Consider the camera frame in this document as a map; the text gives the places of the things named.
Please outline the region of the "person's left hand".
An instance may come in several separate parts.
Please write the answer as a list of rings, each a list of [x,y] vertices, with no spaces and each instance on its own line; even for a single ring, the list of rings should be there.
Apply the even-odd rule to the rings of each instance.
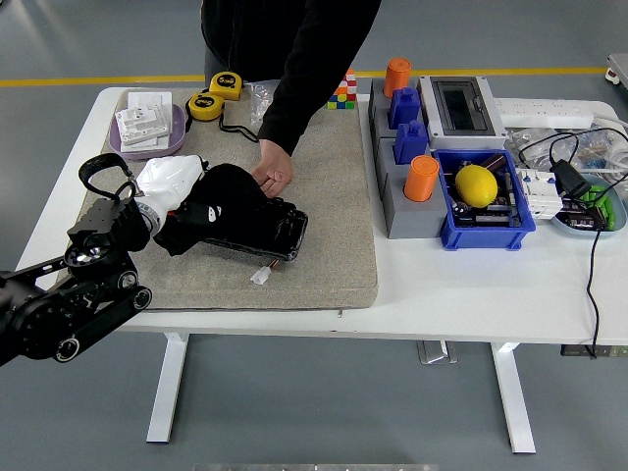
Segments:
[[[291,183],[294,171],[291,157],[281,146],[268,139],[259,141],[261,157],[251,175],[263,193],[274,198]]]

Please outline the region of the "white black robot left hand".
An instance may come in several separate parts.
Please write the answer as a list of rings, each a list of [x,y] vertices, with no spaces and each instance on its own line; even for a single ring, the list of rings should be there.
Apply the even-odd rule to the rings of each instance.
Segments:
[[[181,206],[211,168],[199,155],[150,159],[136,177],[141,195],[135,200],[140,211],[151,222],[164,223],[168,212]]]

